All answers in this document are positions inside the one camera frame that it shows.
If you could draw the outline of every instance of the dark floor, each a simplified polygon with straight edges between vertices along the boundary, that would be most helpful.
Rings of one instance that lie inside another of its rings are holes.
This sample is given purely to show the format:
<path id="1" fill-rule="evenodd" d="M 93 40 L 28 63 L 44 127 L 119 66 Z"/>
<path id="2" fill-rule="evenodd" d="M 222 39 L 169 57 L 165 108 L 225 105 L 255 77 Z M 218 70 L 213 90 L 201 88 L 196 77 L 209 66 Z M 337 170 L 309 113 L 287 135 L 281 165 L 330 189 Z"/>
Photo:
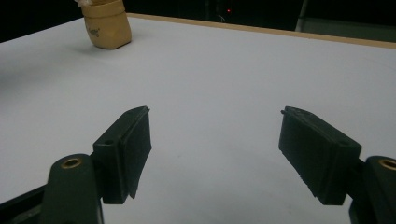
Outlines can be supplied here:
<path id="1" fill-rule="evenodd" d="M 304 0 L 124 0 L 127 12 L 294 31 Z M 0 42 L 82 17 L 73 0 L 19 0 L 0 9 Z M 305 16 L 396 26 L 393 0 L 309 0 Z"/>

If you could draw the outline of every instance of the white table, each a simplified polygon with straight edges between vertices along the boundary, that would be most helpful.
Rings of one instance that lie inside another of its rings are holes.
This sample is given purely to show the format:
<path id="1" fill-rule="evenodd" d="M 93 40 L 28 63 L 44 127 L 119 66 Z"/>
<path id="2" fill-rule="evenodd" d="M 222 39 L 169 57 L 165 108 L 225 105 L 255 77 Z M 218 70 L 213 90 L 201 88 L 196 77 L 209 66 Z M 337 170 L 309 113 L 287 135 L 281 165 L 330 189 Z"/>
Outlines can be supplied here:
<path id="1" fill-rule="evenodd" d="M 147 105 L 153 149 L 136 199 L 106 223 L 349 223 L 277 148 L 285 105 L 396 157 L 396 50 L 130 18 L 134 40 L 94 47 L 83 20 L 0 45 L 0 203 Z"/>

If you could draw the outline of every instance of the brown edge strip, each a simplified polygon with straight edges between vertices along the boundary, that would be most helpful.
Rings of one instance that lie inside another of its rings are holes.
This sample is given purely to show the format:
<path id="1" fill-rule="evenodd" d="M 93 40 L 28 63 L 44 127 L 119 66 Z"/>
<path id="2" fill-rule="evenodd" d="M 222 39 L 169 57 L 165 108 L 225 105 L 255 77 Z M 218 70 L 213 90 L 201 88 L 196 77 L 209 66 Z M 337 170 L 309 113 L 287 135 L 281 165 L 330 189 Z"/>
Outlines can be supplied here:
<path id="1" fill-rule="evenodd" d="M 180 19 L 180 18 L 160 17 L 160 16 L 152 16 L 152 15 L 144 15 L 144 14 L 136 14 L 136 13 L 127 13 L 127 15 L 128 15 L 128 17 L 144 19 L 144 20 L 169 21 L 169 22 L 183 23 L 183 24 L 189 24 L 189 25 L 200 25 L 200 26 L 238 30 L 238 31 L 266 33 L 266 34 L 271 34 L 271 35 L 296 36 L 296 37 L 301 37 L 301 38 L 326 40 L 326 41 L 333 41 L 333 42 L 340 42 L 340 43 L 378 47 L 378 48 L 384 48 L 384 49 L 396 49 L 396 43 L 391 43 L 391 42 L 356 39 L 356 38 L 348 38 L 348 37 L 340 37 L 340 36 L 332 36 L 332 35 L 315 35 L 315 34 L 309 34 L 309 33 L 298 33 L 298 32 L 293 32 L 293 31 L 274 30 L 274 29 L 267 29 L 267 28 L 261 28 L 261 27 L 235 25 L 235 24 L 229 24 L 229 23 L 219 23 L 219 22 L 212 22 L 212 21 L 194 21 L 194 20 L 187 20 L 187 19 Z"/>

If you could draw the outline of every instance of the brown container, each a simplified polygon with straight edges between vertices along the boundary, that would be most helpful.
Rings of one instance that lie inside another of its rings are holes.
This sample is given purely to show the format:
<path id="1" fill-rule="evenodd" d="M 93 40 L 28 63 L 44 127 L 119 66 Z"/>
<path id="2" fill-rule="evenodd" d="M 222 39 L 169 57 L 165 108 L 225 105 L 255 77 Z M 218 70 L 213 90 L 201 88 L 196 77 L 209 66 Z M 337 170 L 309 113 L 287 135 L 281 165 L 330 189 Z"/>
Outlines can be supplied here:
<path id="1" fill-rule="evenodd" d="M 81 7 L 91 42 L 101 49 L 117 49 L 132 40 L 122 0 Z"/>

